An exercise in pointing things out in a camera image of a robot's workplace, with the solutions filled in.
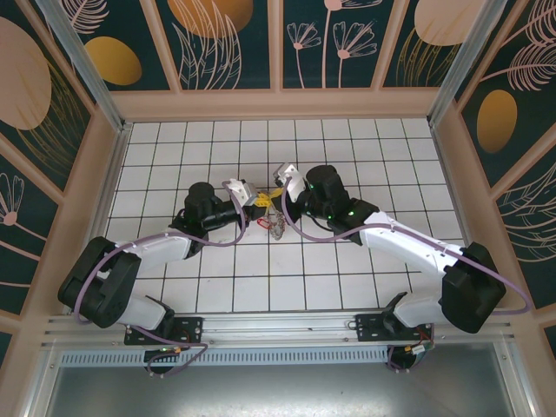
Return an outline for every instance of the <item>black mounting plate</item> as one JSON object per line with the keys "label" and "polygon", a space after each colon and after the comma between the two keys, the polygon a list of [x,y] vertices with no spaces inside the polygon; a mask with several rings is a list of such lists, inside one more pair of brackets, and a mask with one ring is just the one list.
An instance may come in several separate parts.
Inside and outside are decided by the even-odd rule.
{"label": "black mounting plate", "polygon": [[[168,337],[169,341],[176,341],[178,343],[200,343],[202,336],[202,317],[176,317],[172,332]],[[139,333],[133,328],[126,329],[123,344],[126,346],[145,346],[145,345],[167,345],[154,341]]]}
{"label": "black mounting plate", "polygon": [[[358,341],[420,341],[417,328],[403,328],[398,334],[390,333],[382,324],[382,313],[358,314],[355,316],[354,330]],[[419,327],[429,338],[432,328],[425,325]]]}

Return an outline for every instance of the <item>floor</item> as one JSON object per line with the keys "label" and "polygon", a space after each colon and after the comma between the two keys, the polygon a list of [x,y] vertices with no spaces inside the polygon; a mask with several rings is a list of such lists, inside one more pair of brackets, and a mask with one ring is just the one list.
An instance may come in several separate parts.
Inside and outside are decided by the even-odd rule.
{"label": "floor", "polygon": [[[195,182],[210,182],[228,199],[222,181],[272,188],[276,167],[293,162],[302,173],[332,164],[351,196],[463,245],[430,136],[425,119],[136,123],[106,236],[120,242],[164,230]],[[301,227],[328,234],[305,219]],[[231,241],[236,233],[228,225],[209,239]],[[205,248],[138,278],[136,293],[182,314],[383,308],[401,291],[439,285],[378,250],[308,242],[291,228],[276,242],[255,223],[234,247]]]}

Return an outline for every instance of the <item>perforated metal strip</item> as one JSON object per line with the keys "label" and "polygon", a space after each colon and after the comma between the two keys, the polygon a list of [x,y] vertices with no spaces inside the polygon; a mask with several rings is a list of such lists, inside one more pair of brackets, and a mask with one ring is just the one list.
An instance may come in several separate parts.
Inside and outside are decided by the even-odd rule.
{"label": "perforated metal strip", "polygon": [[[145,351],[66,351],[60,367],[144,367]],[[153,366],[180,365],[195,354],[183,352],[177,358],[156,361]],[[194,366],[230,365],[295,365],[386,362],[387,348],[368,347],[312,347],[274,349],[210,349]]]}

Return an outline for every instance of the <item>white tile floor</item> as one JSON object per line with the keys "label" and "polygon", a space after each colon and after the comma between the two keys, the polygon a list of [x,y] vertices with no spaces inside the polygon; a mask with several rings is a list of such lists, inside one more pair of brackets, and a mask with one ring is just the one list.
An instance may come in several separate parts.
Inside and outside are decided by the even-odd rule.
{"label": "white tile floor", "polygon": [[[281,162],[306,173],[333,164],[351,196],[406,225],[463,244],[445,178],[424,119],[269,120],[135,124],[107,236],[133,240],[166,228],[191,184],[238,177],[272,187]],[[328,232],[301,221],[315,236]],[[231,241],[234,225],[211,232]],[[143,274],[135,291],[178,313],[385,307],[400,291],[434,285],[389,254],[352,243],[312,243],[291,228],[275,242],[255,223],[230,248],[205,248]]]}

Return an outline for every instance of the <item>white grid surface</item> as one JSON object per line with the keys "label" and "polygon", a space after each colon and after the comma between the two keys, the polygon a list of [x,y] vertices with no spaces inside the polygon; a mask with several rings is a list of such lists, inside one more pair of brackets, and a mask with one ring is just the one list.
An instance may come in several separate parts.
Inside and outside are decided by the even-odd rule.
{"label": "white grid surface", "polygon": [[[136,123],[106,236],[121,242],[162,231],[195,182],[210,182],[227,200],[222,181],[239,177],[267,189],[280,163],[294,162],[303,174],[332,164],[352,197],[463,245],[430,136],[425,119]],[[301,228],[329,235],[307,218]],[[229,242],[237,233],[228,225],[209,239]],[[151,269],[134,290],[184,314],[383,308],[401,291],[433,285],[378,250],[309,242],[291,228],[276,242],[253,222],[234,247],[206,247]]]}

